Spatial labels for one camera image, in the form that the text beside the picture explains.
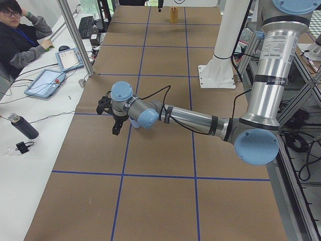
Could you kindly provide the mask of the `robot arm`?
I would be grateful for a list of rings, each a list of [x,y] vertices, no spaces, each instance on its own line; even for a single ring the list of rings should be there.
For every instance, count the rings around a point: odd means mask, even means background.
[[[278,154],[278,107],[300,35],[308,29],[320,1],[260,1],[258,25],[264,41],[246,113],[239,118],[219,118],[158,101],[146,102],[133,94],[125,81],[113,84],[109,113],[114,135],[127,119],[142,128],[157,120],[177,124],[233,144],[237,156],[251,165],[265,165]]]

